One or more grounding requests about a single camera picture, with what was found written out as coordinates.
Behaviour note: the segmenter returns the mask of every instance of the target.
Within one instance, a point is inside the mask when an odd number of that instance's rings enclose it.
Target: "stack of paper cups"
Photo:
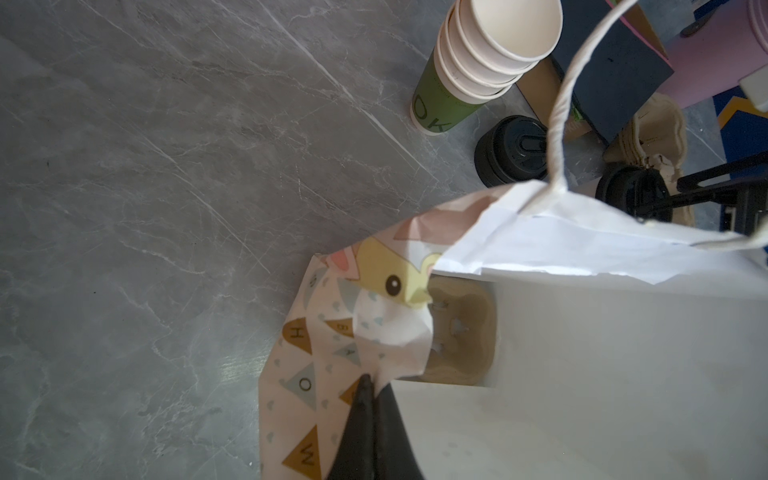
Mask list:
[[[413,93],[411,119],[439,135],[499,98],[560,39],[560,0],[456,0]]]

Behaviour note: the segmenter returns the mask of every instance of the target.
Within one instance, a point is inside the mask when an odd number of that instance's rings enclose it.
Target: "green paper cup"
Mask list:
[[[411,100],[411,120],[427,135],[445,133],[486,102],[501,97],[511,87],[509,85],[493,95],[473,94],[453,82],[445,73],[444,65],[438,43],[429,56]]]

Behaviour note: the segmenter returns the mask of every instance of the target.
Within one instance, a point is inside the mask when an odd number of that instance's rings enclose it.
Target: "white rope handle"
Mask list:
[[[542,188],[520,209],[522,215],[538,215],[555,205],[568,191],[568,181],[565,179],[565,156],[563,152],[563,135],[565,122],[571,114],[571,99],[576,86],[576,80],[584,67],[592,59],[594,50],[608,33],[614,23],[637,3],[637,0],[622,0],[598,23],[578,49],[568,71],[565,72],[558,97],[554,101],[552,113],[549,116],[547,131],[547,172],[549,185]],[[706,250],[747,250],[768,245],[768,217],[758,225],[751,237],[738,237],[731,240],[697,243],[694,246]]]

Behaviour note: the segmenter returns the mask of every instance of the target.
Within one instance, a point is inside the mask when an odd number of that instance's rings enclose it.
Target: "black eye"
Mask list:
[[[397,275],[390,275],[389,278],[386,279],[386,285],[384,287],[389,295],[397,296],[402,288],[402,283],[400,283],[400,278]]]

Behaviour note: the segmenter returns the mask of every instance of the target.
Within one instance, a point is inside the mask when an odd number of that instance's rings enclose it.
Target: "marble countertop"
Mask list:
[[[476,141],[531,114],[411,125],[450,3],[0,5],[0,478],[259,477],[310,256],[483,188]]]

